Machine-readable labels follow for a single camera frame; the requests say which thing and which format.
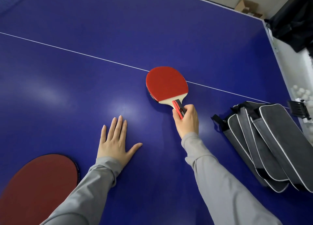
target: paddle handle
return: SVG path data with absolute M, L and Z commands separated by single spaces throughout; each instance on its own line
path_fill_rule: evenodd
M 174 109 L 177 111 L 180 119 L 184 118 L 186 114 L 186 109 L 182 106 L 182 103 L 179 99 L 172 101 Z

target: person's right arm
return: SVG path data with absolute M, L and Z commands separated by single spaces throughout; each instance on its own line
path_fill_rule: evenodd
M 201 196 L 215 225 L 281 225 L 271 212 L 248 191 L 204 146 L 198 136 L 198 114 L 193 105 L 181 120 L 175 110 L 173 117 L 186 162 L 192 167 Z

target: gray long-sleeve shirt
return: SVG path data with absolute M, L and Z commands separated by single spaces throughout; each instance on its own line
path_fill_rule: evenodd
M 186 162 L 192 167 L 199 191 L 215 225 L 281 225 L 281 222 L 229 173 L 204 146 L 196 133 L 182 139 Z M 67 199 L 42 225 L 96 225 L 107 193 L 122 171 L 118 160 L 101 157 Z

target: ping pong paddle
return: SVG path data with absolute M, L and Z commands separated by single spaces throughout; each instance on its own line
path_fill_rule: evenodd
M 0 224 L 40 224 L 78 184 L 75 162 L 60 154 L 37 157 L 10 180 L 0 199 Z
M 188 94 L 188 85 L 180 72 L 172 67 L 155 67 L 147 74 L 146 85 L 153 99 L 173 107 L 182 120 L 186 113 L 182 100 Z

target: person's left hand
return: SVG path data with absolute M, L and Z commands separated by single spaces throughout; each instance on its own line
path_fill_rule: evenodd
M 120 115 L 117 119 L 113 118 L 111 127 L 109 129 L 108 137 L 106 138 L 106 126 L 102 127 L 101 138 L 98 148 L 97 158 L 109 156 L 113 157 L 122 164 L 123 168 L 135 154 L 135 152 L 142 146 L 142 143 L 135 144 L 128 152 L 125 151 L 125 139 L 127 131 L 127 121 Z

